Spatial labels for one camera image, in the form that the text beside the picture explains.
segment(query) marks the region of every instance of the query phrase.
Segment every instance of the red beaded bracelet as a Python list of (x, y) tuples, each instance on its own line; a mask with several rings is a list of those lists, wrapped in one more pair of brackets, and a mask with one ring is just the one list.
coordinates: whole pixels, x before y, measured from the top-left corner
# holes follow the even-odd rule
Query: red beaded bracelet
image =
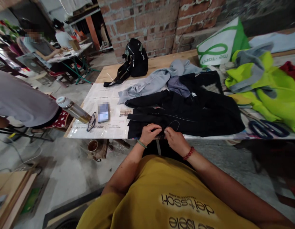
[(190, 152), (183, 158), (184, 160), (186, 160), (186, 159), (188, 159), (191, 155), (192, 155), (192, 153), (194, 152), (194, 147), (192, 146), (191, 147), (191, 150), (190, 150)]

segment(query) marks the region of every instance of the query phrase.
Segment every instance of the thermos lid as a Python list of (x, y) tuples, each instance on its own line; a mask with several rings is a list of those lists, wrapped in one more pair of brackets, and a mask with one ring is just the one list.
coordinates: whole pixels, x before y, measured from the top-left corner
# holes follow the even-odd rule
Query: thermos lid
[(61, 96), (58, 99), (56, 99), (56, 103), (62, 107), (65, 108), (67, 107), (70, 103), (71, 103), (71, 99), (65, 97), (65, 96)]

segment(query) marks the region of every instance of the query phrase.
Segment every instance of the eyeglasses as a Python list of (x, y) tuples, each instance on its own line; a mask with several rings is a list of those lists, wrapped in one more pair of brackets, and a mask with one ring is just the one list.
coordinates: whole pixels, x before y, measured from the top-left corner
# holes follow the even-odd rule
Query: eyeglasses
[(96, 122), (95, 116), (96, 116), (96, 112), (94, 112), (91, 115), (90, 121), (89, 121), (88, 126), (87, 126), (87, 132), (89, 132), (95, 126), (95, 122)]

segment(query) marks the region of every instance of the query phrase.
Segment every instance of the green and white bag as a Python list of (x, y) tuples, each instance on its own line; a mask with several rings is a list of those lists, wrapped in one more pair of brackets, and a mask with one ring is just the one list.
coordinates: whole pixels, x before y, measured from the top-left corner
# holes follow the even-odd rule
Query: green and white bag
[(200, 66), (207, 67), (227, 63), (236, 50), (249, 49), (250, 45), (237, 17), (196, 48)]

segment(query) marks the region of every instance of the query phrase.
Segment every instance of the backpack strap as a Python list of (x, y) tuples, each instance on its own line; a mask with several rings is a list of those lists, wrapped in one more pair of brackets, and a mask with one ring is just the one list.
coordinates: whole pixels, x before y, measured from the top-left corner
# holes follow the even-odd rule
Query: backpack strap
[(128, 79), (130, 77), (130, 73), (129, 73), (129, 70), (130, 70), (130, 56), (126, 56), (125, 55), (125, 63), (119, 67), (118, 69), (118, 73), (116, 75), (116, 78), (112, 81), (112, 82), (104, 82), (104, 87), (110, 87), (110, 86), (113, 86), (113, 85), (116, 85), (116, 84), (121, 84), (123, 83), (126, 79)]

